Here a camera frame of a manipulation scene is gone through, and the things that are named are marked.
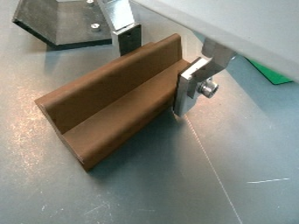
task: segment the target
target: bolt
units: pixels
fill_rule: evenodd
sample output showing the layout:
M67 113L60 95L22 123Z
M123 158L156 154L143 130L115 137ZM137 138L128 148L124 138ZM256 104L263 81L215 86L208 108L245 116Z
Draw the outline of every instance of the bolt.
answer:
M203 94L207 98L211 98L219 90L219 84L215 83L211 79L207 79L197 89L197 92Z
M87 5L88 5L88 7L92 7L95 5L95 1L93 0L87 0Z
M92 30L93 32L99 32L99 31L100 31L99 24L92 24L89 27L91 27L91 30Z

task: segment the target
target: metal plate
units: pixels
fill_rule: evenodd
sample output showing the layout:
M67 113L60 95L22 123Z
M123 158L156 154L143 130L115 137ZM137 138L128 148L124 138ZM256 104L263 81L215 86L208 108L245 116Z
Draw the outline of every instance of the metal plate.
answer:
M99 5L84 1L21 0L13 22L56 50L112 43L108 23ZM91 25L97 23L100 31Z

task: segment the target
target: gray table surface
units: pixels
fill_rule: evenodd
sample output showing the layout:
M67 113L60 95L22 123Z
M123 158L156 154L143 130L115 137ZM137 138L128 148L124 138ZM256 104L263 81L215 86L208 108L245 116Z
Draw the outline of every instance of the gray table surface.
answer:
M113 59L112 46L53 52L0 0L0 223L299 223L299 86L273 86L237 56L219 93L164 111L85 173L33 100ZM133 6L144 42L192 32Z

